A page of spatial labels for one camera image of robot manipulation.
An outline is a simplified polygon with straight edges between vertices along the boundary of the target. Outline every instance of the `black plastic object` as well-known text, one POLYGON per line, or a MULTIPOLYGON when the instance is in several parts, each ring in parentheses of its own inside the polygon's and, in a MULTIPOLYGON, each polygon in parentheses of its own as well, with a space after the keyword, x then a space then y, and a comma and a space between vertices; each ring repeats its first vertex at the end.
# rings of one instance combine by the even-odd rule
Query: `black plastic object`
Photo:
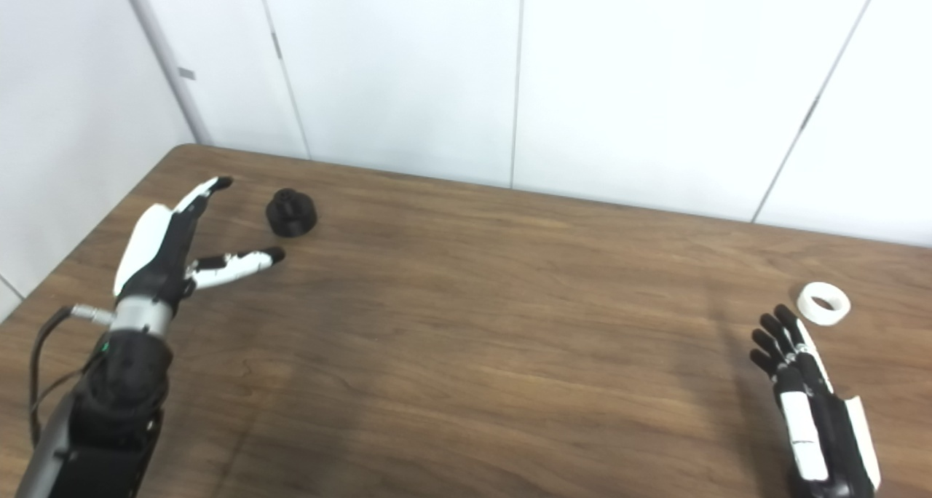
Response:
POLYGON ((310 196, 294 189, 282 189, 275 193, 266 217, 272 232, 283 238, 294 238, 306 234, 317 225, 317 210, 310 196))

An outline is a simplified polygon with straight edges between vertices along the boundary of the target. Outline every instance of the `black robotic finger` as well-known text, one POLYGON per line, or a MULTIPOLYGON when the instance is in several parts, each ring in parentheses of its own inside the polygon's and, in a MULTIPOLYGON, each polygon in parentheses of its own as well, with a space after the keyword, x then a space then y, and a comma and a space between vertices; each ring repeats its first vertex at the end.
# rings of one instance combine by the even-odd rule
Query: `black robotic finger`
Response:
POLYGON ((760 326, 773 336, 783 356, 791 355, 794 352, 795 348, 789 342, 783 323, 780 323, 773 315, 760 315, 760 326))
POLYGON ((201 183, 189 195, 185 196, 175 207, 177 213, 188 213, 197 220, 207 209, 207 201, 218 190, 229 189, 233 185, 233 178, 217 176, 213 180, 201 183))
POLYGON ((762 349, 763 352, 766 352, 773 361, 782 362, 783 353, 780 352, 778 346, 776 346, 775 339, 760 329, 754 329, 754 332, 751 333, 751 339, 754 340, 754 343, 757 343, 758 347, 762 349))
POLYGON ((760 349, 753 349, 750 355, 751 361, 754 362, 754 365, 759 366, 760 370, 767 373, 767 376, 776 376, 776 369, 778 369, 778 361, 771 358, 771 356, 766 355, 760 349))
POLYGON ((789 338, 792 339, 794 346, 805 345, 805 340, 802 339, 802 332, 799 332, 799 317, 797 317, 789 307, 781 303, 773 309, 773 314, 776 315, 780 323, 783 323, 783 328, 789 332, 789 338))

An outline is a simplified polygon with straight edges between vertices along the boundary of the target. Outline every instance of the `wood grain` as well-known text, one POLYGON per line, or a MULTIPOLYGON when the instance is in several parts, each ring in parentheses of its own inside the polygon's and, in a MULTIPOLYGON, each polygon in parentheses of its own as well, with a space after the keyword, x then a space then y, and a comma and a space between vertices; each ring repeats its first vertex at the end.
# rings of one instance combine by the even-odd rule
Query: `wood grain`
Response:
MULTIPOLYGON (((0 494, 30 455, 38 325, 109 306, 137 216, 214 174, 236 183, 192 255, 288 257, 184 303, 143 498, 786 496, 785 434, 746 353, 760 313, 809 280, 853 300, 813 336, 865 400, 882 495, 932 494, 932 251, 201 146, 170 153, 0 326, 0 494), (307 236, 266 226, 284 186, 317 203, 307 236)), ((44 380, 99 333, 64 325, 44 380)))

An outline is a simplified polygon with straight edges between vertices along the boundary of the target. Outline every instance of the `black cable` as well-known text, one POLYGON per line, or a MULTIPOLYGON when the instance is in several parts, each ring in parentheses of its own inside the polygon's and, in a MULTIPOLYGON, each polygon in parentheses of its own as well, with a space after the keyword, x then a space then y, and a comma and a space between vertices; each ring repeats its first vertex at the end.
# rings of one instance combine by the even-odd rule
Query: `black cable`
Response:
MULTIPOLYGON (((59 323, 66 321, 71 316, 72 307, 63 307, 49 318, 49 321, 42 323, 36 341, 33 343, 33 352, 29 358, 29 432, 33 439, 33 447, 39 443, 39 436, 42 435, 42 424, 39 424, 39 356, 42 355, 42 345, 46 338, 59 326, 59 323)), ((53 383, 63 383, 67 378, 59 379, 53 383)))
POLYGON ((61 378, 56 379, 55 382, 51 382, 51 385, 47 386, 46 388, 42 390, 42 392, 39 393, 39 398, 36 399, 36 404, 33 404, 32 408, 30 408, 29 411, 30 412, 39 411, 39 406, 42 405, 42 402, 44 401, 44 399, 46 399, 46 396, 48 396, 55 389, 59 388, 60 385, 62 385, 64 382, 69 381, 69 379, 72 379, 75 376, 84 374, 84 372, 86 371, 87 371, 87 368, 74 369, 68 374, 62 376, 61 378))

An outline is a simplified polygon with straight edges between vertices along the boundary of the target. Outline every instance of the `black knob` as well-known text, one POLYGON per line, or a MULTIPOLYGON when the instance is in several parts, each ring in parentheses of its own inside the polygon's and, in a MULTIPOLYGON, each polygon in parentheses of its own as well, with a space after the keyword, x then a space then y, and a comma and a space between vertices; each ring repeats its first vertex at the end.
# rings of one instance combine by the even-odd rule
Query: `black knob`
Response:
POLYGON ((317 225, 317 210, 310 196, 294 189, 282 189, 275 193, 266 217, 272 232, 283 238, 294 238, 306 234, 317 225))

